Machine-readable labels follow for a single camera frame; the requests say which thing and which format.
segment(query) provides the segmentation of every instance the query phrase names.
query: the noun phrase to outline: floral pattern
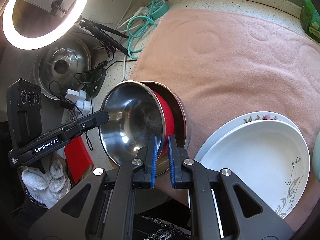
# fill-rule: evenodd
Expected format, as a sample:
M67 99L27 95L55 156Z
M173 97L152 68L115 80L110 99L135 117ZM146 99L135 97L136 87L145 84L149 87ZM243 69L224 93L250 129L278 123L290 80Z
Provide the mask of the floral pattern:
M290 181L286 182L286 185L289 186L288 188L288 194L286 198L282 198L281 201L281 205L278 205L278 207L276 208L275 212L278 214L279 217L281 217L282 219L287 215L287 213L289 212L289 210L291 210L293 208L293 206L295 205L295 203L297 202L296 200L294 200L298 187L300 185L300 182L303 178L303 175L301 177L297 177L295 179L292 179L292 175L293 175L293 171L294 168L296 166L296 164L301 160L301 158L299 158L299 156L297 156L295 161L292 161L292 172L291 172L291 176L290 176Z
M270 114L265 115L257 115L257 118L253 120L252 117L249 117L249 119L244 119L244 123L252 122L252 121L258 121L258 120L277 120L278 117L274 116L273 118L270 116Z

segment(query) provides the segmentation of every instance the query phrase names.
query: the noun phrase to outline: metal lid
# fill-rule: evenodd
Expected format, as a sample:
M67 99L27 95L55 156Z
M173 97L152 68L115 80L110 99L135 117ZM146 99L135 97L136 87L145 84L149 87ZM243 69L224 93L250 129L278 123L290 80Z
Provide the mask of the metal lid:
M68 88L80 90L82 84L70 86L79 83L74 75L89 69L91 69L91 56L86 44L76 36L65 35L39 52L33 73L41 92L57 100L56 96L61 95L60 89L64 92Z

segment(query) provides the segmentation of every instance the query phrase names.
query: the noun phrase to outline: camera lens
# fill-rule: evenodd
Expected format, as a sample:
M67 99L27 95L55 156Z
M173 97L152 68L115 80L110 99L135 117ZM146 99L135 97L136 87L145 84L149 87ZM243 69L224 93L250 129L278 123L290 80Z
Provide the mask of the camera lens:
M33 91L29 92L29 103L32 106L35 104L35 94Z
M39 94L36 95L36 101L37 101L37 104L40 103L40 95Z
M27 102L27 93L24 90L21 92L21 101L23 104Z

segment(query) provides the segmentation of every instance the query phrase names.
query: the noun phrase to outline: teal cable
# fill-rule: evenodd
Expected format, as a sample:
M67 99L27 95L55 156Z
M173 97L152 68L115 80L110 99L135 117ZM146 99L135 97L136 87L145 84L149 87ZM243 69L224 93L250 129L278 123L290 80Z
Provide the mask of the teal cable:
M155 0L152 0L148 16L136 16L136 17L132 18L128 22L127 32L128 32L129 38L127 40L127 49L128 49L128 55L132 59L138 59L137 57L132 55L133 53L137 53L137 52L140 52L140 51L143 50L143 48L142 49L137 49L137 50L131 50L131 45L132 45L134 39L140 38L146 32L146 30L147 30L149 25L153 25L154 27L157 26L157 24L153 21L153 19L151 17L151 13L152 13L152 10L153 10L153 7L154 7L154 3L155 3ZM131 33L130 32L130 26L131 26L132 22L134 20L137 20L137 19L143 19L146 22L144 23L144 25L140 26L134 33Z

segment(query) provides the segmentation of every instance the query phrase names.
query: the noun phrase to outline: gloved hand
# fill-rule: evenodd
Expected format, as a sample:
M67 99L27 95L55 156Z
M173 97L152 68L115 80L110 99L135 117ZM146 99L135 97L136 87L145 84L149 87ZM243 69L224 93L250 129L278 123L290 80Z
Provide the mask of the gloved hand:
M21 178L30 195L50 209L70 191L70 179L64 171L64 160L57 154L42 159L42 164L45 174L28 167Z

